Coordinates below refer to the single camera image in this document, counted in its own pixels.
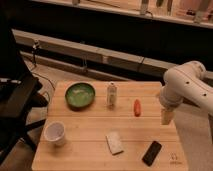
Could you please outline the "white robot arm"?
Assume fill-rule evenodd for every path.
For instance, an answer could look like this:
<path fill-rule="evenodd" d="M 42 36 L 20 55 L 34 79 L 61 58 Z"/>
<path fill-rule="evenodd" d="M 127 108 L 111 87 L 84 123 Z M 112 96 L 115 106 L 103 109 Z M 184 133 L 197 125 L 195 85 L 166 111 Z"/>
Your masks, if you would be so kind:
<path fill-rule="evenodd" d="M 213 117 L 213 87 L 203 81 L 206 68 L 199 61 L 190 61 L 168 69 L 163 76 L 165 85 L 159 93 L 163 106 L 161 123 L 168 125 L 174 117 L 173 110 L 183 99 L 196 104 Z"/>

